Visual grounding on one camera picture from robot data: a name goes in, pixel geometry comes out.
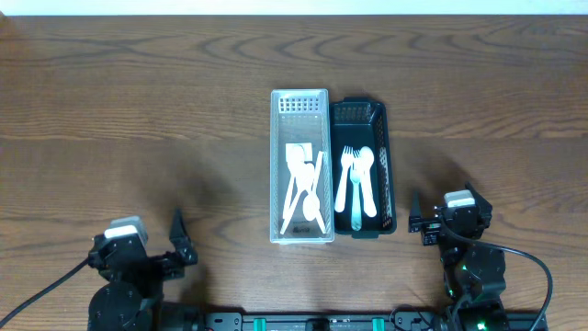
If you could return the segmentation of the white fork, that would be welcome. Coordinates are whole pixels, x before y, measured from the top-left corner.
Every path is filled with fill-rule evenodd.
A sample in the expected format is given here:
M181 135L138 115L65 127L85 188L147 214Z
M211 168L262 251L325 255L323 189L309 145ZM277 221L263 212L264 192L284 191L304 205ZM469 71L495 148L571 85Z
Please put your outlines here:
M359 231L362 227L361 203L360 203L360 175L356 165L352 165L350 178L353 184L353 198L351 210L351 227L354 231Z
M363 146L360 150L356 151L356 168L360 173L360 183L364 200L369 204L374 203L370 178L370 171L373 163L374 154L369 147Z
M343 212L345 209L347 176L354 159L354 149L351 146L346 145L341 155L341 176L334 200L334 210L336 212Z

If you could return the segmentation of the black plastic basket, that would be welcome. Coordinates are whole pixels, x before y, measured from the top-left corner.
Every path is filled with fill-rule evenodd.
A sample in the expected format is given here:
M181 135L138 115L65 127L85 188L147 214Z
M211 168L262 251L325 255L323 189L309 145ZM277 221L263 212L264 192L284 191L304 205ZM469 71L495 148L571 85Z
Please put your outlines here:
M367 147L373 153L370 164L364 166L369 171L370 184L358 189L361 194L373 195L371 199L359 200L361 223L352 223L353 183L347 182L345 206L334 210L335 232L355 239L392 234L396 230L397 221L385 105L368 97L346 97L331 103L329 111L334 190L338 190L342 178L350 178L343 173L351 169L341 162L346 147L356 153Z

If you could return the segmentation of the clear plastic basket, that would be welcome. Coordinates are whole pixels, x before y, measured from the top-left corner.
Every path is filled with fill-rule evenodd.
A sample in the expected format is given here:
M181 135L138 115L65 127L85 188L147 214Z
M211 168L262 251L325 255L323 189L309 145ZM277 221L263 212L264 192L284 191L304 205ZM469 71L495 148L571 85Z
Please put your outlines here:
M276 89L270 97L270 241L279 245L326 244L334 240L334 190L331 157L330 113L325 89ZM280 233L290 173L286 161L287 143L311 143L313 160L323 151L318 182L324 234L316 221L306 221L303 192L288 229Z

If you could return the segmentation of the white spoon top horizontal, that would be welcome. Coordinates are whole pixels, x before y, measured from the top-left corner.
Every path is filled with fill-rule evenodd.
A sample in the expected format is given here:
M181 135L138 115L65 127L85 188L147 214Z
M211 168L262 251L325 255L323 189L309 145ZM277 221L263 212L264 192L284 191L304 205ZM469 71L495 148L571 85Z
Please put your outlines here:
M295 184L295 179L298 174L298 170L301 164L304 163L305 153L304 149L300 144L294 144L290 147L286 155L288 171L290 173L290 179L288 183L288 189L284 201L283 219L286 219L288 211L292 202L292 193Z

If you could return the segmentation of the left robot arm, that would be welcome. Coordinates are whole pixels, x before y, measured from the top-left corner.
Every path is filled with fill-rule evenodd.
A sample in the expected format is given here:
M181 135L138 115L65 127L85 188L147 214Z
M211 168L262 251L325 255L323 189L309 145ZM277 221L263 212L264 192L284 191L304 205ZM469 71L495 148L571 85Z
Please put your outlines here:
M164 283L181 279L185 268L198 263L182 212L174 212L169 241L172 252L149 256L148 234L137 215L114 220L94 238L88 266L107 284L94 294L88 308L89 330L204 330L201 311L167 302Z

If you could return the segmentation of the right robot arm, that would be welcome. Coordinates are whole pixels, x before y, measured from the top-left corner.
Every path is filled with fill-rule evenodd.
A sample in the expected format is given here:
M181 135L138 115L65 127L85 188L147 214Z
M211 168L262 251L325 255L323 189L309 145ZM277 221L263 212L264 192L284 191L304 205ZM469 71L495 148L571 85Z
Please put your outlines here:
M480 241L490 226L492 205L470 183L448 192L444 202L425 217L414 194L409 213L409 231L419 233L423 245L438 247L445 291L453 301L433 318L433 329L508 330L500 299L506 289L504 251Z

